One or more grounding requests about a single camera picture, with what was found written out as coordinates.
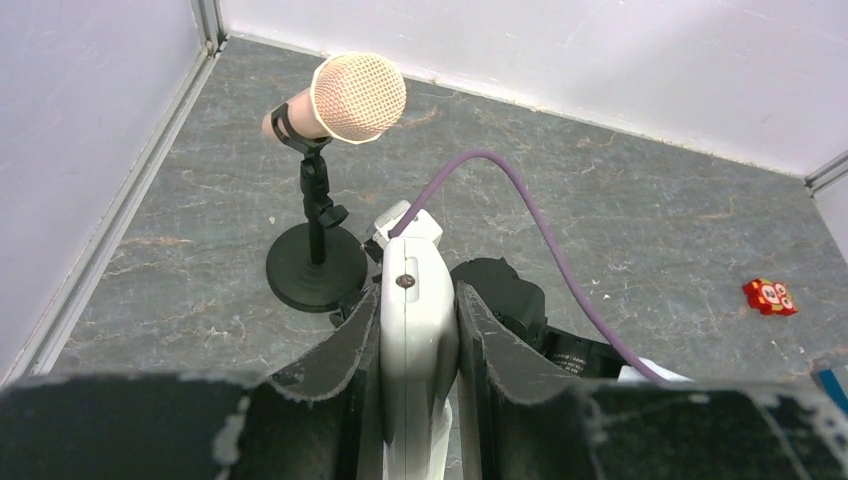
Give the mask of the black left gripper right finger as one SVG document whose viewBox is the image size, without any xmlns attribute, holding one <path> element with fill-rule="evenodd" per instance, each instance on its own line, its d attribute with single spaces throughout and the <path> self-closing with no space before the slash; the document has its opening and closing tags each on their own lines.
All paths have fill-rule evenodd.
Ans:
<svg viewBox="0 0 848 480">
<path fill-rule="evenodd" d="M 847 419 L 783 383 L 569 375 L 456 288 L 467 479 L 843 479 Z"/>
</svg>

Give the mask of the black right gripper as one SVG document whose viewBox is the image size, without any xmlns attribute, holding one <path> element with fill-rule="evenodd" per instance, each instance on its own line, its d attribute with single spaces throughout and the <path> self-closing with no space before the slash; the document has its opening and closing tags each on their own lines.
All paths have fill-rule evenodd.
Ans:
<svg viewBox="0 0 848 480">
<path fill-rule="evenodd" d="M 549 326 L 543 290 L 505 259 L 473 259 L 448 271 L 454 300 L 458 283 L 473 287 L 497 321 L 551 363 L 582 378 L 625 378 L 626 363 L 612 347 Z"/>
</svg>

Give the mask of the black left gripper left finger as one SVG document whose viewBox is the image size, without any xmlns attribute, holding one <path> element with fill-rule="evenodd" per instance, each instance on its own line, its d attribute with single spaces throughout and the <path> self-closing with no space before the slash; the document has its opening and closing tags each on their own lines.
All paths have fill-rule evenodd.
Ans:
<svg viewBox="0 0 848 480">
<path fill-rule="evenodd" d="M 5 479 L 379 479 L 377 287 L 271 375 L 45 375 L 1 392 Z"/>
</svg>

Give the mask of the white remote control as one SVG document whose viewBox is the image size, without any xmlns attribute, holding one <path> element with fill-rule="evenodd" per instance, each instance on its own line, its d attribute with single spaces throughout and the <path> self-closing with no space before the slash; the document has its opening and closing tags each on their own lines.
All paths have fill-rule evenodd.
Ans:
<svg viewBox="0 0 848 480">
<path fill-rule="evenodd" d="M 432 241 L 398 237 L 384 251 L 380 367 L 385 476 L 441 479 L 453 412 L 459 334 L 450 273 Z"/>
</svg>

